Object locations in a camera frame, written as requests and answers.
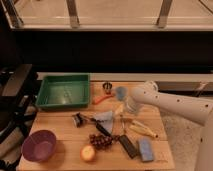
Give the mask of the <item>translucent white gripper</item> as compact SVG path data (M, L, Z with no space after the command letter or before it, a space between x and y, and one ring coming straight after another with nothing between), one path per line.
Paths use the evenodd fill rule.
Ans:
M119 116L123 115L125 113L125 109L127 112L138 115L140 112L140 109L142 108L142 104L137 103L132 98L127 98L125 101L125 105L121 104L115 111L114 115Z

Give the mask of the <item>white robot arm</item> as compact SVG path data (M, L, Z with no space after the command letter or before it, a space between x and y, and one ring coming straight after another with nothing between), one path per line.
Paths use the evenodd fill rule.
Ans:
M200 124L200 146L194 171L213 171L213 100L192 96L162 93L154 81L146 81L133 87L114 89L124 101L124 110L138 114L144 104L167 110Z

